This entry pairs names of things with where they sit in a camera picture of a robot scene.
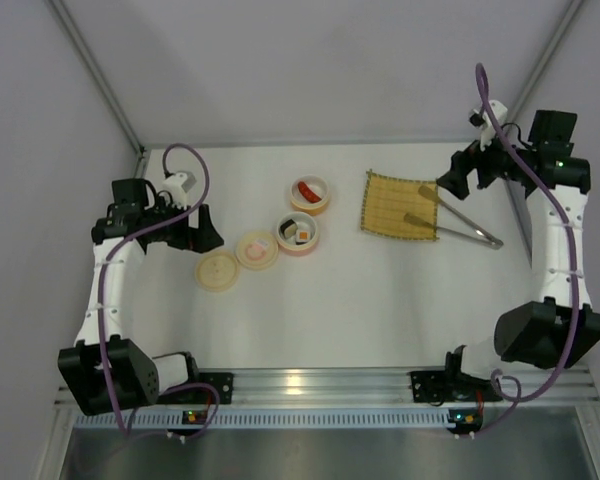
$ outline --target metal tongs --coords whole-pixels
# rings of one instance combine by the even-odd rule
[[[450,228],[441,227],[439,225],[436,227],[435,225],[421,219],[420,217],[412,215],[410,213],[406,213],[404,215],[405,222],[410,223],[411,225],[415,225],[416,227],[425,227],[425,228],[431,228],[431,229],[437,228],[441,232],[446,232],[451,235],[455,235],[456,237],[464,238],[465,240],[470,240],[472,242],[479,243],[480,245],[485,245],[487,247],[493,248],[494,250],[498,250],[500,247],[502,247],[504,245],[502,240],[491,235],[489,232],[487,232],[484,228],[482,228],[480,225],[475,223],[473,220],[471,220],[470,218],[468,218],[467,216],[463,215],[458,210],[453,208],[447,202],[442,200],[438,196],[438,194],[436,192],[434,192],[432,189],[430,189],[429,187],[422,185],[418,189],[418,193],[420,194],[420,196],[426,198],[427,200],[431,200],[432,202],[437,203],[438,205],[441,205],[444,208],[446,208],[447,210],[449,210],[456,217],[458,217],[464,223],[469,225],[473,229],[473,231],[476,232],[476,234],[478,236],[473,237],[471,235],[467,235],[466,233],[457,232],[455,230],[451,230]]]

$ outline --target beige lid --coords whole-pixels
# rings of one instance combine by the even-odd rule
[[[200,259],[196,266],[196,280],[210,292],[222,292],[231,287],[240,273],[236,257],[227,250],[211,252]]]
[[[264,270],[276,262],[278,243],[264,230],[245,234],[236,247],[238,261],[251,270]]]

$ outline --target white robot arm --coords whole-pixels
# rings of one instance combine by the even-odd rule
[[[131,340],[132,294],[147,245],[166,242],[173,248],[204,253],[224,244],[211,223],[207,205],[198,210],[198,228],[189,227],[185,212],[194,183],[188,172],[169,174],[160,194],[143,179],[112,183],[114,203],[91,231],[95,268],[84,322],[73,347],[61,350],[58,356],[60,372],[87,415],[114,409],[109,385],[124,410],[154,404],[169,388],[198,381],[198,369],[188,352],[149,358]],[[153,192],[152,206],[147,187]],[[109,384],[101,362],[103,342]]]
[[[499,121],[506,108],[491,106]],[[571,157],[571,134],[577,116],[573,113],[538,111],[529,133],[529,148],[516,153],[542,180],[563,206],[575,237],[578,271],[571,272],[565,225],[553,204],[516,164],[503,145],[493,138],[487,115],[474,111],[470,121],[481,127],[480,140],[456,152],[451,169],[437,180],[440,187],[459,199],[469,195],[467,175],[477,170],[478,188],[496,178],[519,182],[525,188],[532,228],[532,279],[529,302],[504,313],[497,322],[490,345],[466,349],[463,371],[472,375],[492,370],[493,350],[505,362],[519,361],[539,368],[553,368],[564,349],[572,313],[571,278],[578,280],[578,329],[566,367],[577,362],[600,340],[600,314],[592,310],[582,263],[582,226],[587,195],[591,188],[589,162]]]

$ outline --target white enclosure wall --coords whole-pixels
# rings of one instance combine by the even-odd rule
[[[529,103],[523,126],[536,109],[578,113],[574,155],[591,162],[592,191],[585,214],[587,287],[600,311],[600,0],[588,2]],[[587,359],[600,390],[600,345]]]
[[[131,148],[42,0],[0,0],[0,479],[31,478]]]

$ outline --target yellow mat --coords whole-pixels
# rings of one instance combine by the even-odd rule
[[[386,177],[369,170],[360,228],[365,232],[398,240],[437,240],[435,228],[419,227],[404,221],[405,213],[410,213],[437,225],[438,205],[418,194],[421,185],[438,191],[436,182]]]

